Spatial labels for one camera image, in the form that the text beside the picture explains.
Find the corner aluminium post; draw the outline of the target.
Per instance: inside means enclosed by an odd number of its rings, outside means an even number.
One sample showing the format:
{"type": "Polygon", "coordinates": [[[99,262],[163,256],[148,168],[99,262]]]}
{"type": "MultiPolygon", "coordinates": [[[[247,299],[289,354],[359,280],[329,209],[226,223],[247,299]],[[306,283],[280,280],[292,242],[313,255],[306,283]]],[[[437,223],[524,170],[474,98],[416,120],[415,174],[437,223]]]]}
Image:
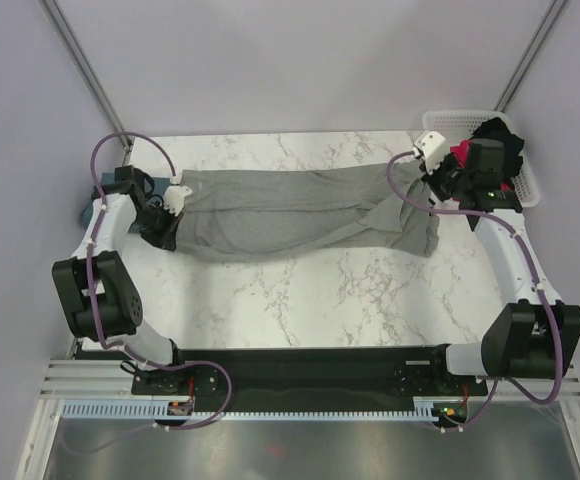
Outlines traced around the corner aluminium post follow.
{"type": "Polygon", "coordinates": [[[56,0],[40,0],[39,5],[57,33],[64,49],[68,53],[86,88],[92,95],[108,126],[115,132],[124,129],[122,121],[116,113],[109,96],[92,67],[84,48],[70,25],[70,22],[56,0]]]}
{"type": "Polygon", "coordinates": [[[509,109],[570,3],[570,0],[551,0],[549,2],[547,9],[494,105],[495,111],[505,113],[509,109]]]}

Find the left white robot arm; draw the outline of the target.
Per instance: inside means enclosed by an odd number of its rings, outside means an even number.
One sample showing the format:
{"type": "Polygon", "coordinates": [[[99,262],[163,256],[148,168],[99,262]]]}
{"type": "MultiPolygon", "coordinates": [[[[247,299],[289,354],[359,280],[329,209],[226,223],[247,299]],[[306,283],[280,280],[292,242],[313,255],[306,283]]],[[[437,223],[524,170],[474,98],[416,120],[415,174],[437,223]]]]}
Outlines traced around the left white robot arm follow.
{"type": "Polygon", "coordinates": [[[188,188],[180,179],[153,178],[133,166],[118,167],[97,181],[86,211],[87,228],[76,250],[53,264],[51,275],[68,328],[77,339],[124,353],[123,371],[135,395],[181,394],[189,369],[176,343],[144,318],[137,287],[122,259],[126,238],[172,251],[188,188]]]}

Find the left corner aluminium post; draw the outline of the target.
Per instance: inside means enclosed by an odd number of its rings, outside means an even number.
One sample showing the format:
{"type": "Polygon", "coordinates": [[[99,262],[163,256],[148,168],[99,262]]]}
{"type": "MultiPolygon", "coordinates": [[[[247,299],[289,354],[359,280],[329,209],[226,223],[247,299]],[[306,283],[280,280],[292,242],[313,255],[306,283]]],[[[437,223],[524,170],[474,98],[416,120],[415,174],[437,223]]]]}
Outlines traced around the left corner aluminium post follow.
{"type": "Polygon", "coordinates": [[[68,53],[86,88],[92,95],[108,126],[115,132],[124,129],[122,121],[116,113],[109,96],[92,67],[84,48],[70,25],[70,22],[56,0],[40,0],[39,5],[57,33],[64,49],[68,53]]]}

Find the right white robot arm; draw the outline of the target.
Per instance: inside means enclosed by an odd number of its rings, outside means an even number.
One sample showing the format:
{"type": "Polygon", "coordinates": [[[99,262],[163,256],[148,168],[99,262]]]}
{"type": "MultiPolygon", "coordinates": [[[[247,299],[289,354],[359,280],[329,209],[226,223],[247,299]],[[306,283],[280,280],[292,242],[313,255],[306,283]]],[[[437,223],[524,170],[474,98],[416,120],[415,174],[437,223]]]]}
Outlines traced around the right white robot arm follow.
{"type": "Polygon", "coordinates": [[[470,140],[459,158],[440,133],[426,131],[415,146],[424,182],[440,201],[457,201],[456,214],[483,245],[504,304],[480,341],[448,346],[446,359],[428,368],[430,386],[447,394],[464,376],[545,379],[551,402],[580,338],[580,307],[564,303],[540,267],[521,202],[504,182],[503,143],[470,140]]]}

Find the black t shirt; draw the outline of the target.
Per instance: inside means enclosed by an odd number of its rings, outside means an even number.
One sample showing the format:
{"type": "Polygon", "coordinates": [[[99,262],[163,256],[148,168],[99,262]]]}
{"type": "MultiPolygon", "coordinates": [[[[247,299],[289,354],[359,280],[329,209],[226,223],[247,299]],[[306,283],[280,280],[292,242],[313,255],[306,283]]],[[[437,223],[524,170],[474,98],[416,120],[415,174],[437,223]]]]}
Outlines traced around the black t shirt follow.
{"type": "Polygon", "coordinates": [[[505,185],[514,190],[513,179],[521,173],[523,166],[521,151],[525,146],[525,141],[513,134],[500,117],[481,123],[472,133],[471,139],[493,140],[503,145],[503,179],[505,185]]]}

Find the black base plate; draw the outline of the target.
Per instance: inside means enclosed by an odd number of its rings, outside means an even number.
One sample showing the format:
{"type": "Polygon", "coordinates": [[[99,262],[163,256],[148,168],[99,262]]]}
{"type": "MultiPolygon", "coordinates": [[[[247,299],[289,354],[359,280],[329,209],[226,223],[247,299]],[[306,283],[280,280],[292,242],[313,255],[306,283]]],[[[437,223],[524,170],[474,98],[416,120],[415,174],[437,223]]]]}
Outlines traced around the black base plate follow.
{"type": "MultiPolygon", "coordinates": [[[[396,406],[424,396],[485,397],[485,384],[450,374],[443,346],[181,350],[185,392],[215,411],[239,406],[396,406]]],[[[80,351],[79,360],[117,360],[122,353],[80,351]]]]}

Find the grey t shirt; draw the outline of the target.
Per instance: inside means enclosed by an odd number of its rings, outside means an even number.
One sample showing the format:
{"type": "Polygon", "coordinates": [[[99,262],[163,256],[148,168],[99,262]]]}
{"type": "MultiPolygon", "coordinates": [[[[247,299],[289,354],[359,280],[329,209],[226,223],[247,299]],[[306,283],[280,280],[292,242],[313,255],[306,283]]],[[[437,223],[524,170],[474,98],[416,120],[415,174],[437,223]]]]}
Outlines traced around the grey t shirt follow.
{"type": "Polygon", "coordinates": [[[192,193],[176,250],[213,262],[258,262],[328,248],[388,248],[429,257],[439,219],[413,162],[310,171],[187,170],[192,193]]]}

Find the right corner aluminium post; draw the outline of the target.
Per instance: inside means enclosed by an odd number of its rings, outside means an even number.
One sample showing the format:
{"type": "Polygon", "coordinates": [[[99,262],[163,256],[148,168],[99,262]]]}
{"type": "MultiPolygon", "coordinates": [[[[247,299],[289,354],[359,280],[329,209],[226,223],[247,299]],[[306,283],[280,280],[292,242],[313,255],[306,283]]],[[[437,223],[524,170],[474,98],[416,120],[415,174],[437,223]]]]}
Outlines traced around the right corner aluminium post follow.
{"type": "Polygon", "coordinates": [[[570,3],[570,0],[551,0],[549,2],[547,9],[494,105],[495,111],[505,113],[509,109],[570,3]]]}

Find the red t shirt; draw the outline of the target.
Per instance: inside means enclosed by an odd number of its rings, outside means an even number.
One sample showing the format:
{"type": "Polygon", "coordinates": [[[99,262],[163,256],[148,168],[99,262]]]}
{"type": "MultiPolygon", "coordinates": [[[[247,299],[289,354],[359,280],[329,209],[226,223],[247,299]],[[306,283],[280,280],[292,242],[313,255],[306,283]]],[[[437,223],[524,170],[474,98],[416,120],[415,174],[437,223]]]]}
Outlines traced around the red t shirt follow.
{"type": "Polygon", "coordinates": [[[463,140],[459,145],[452,146],[450,148],[450,153],[456,158],[458,164],[464,168],[471,146],[470,140],[463,140]]]}

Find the aluminium frame rail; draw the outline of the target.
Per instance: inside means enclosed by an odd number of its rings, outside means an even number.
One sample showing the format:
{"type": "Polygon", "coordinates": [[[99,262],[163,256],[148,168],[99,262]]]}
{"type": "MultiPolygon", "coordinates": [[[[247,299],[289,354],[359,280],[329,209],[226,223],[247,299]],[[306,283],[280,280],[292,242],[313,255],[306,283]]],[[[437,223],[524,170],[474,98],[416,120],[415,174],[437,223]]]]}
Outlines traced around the aluminium frame rail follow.
{"type": "MultiPolygon", "coordinates": [[[[108,360],[51,360],[41,387],[46,398],[63,399],[127,399],[131,395],[133,380],[119,368],[120,361],[108,360]]],[[[522,380],[522,385],[533,395],[544,398],[550,393],[548,380],[522,380]]],[[[424,396],[415,398],[461,399],[462,394],[424,396]]],[[[566,373],[557,398],[559,401],[580,401],[580,382],[573,368],[566,373]]],[[[510,382],[499,382],[495,401],[527,400],[510,382]]]]}

